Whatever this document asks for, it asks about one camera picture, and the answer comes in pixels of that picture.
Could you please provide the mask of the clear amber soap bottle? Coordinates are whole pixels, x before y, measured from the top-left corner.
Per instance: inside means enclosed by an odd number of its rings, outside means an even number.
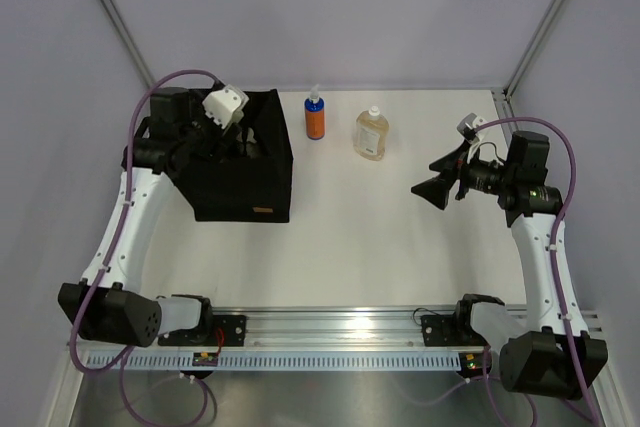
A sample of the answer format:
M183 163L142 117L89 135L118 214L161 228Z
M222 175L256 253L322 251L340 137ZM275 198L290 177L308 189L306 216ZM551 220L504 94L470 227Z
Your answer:
M389 130L389 122L377 106L362 111L355 121L355 151L368 160L380 161L385 155Z

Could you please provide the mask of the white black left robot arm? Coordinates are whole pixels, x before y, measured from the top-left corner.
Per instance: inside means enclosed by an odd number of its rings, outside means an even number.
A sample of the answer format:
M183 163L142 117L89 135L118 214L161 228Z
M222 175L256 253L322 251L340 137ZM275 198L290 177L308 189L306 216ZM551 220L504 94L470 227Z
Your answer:
M78 340L147 347L182 335L208 343L215 322L208 298L142 295L142 271L168 196L196 155L215 161L240 130L246 94L230 85L210 90L156 88L134 115L123 153L119 194L95 256L77 283L60 287L58 303Z

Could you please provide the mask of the black canvas bag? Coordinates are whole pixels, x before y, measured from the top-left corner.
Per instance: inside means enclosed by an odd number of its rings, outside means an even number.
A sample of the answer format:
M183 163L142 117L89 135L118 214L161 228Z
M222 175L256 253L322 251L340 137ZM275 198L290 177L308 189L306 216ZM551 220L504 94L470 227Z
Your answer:
M290 220L294 157L279 92L248 97L242 135L222 160L193 156L175 181L199 222Z

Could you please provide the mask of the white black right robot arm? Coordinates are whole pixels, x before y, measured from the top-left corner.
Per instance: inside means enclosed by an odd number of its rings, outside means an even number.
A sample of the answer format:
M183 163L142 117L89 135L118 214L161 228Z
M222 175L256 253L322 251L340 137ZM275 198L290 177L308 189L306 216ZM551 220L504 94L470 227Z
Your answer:
M577 306L564 249L563 206L547 185L547 136L517 131L505 161L484 161L477 132L466 128L453 152L431 163L436 177L412 188L435 207L471 190L497 197L516 243L526 293L526 321L518 322L497 297L466 294L450 315L421 317L427 346L487 345L499 356L503 387L518 392L579 400L608 360L604 341L593 338Z

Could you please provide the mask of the orange blue spray bottle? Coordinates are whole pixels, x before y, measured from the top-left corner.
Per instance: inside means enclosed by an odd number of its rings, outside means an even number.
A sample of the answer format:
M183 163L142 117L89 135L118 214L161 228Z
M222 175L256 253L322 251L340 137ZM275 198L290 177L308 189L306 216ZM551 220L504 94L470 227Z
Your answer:
M310 90L304 101L306 135L312 140L320 140L325 135L325 102L320 95L319 85Z

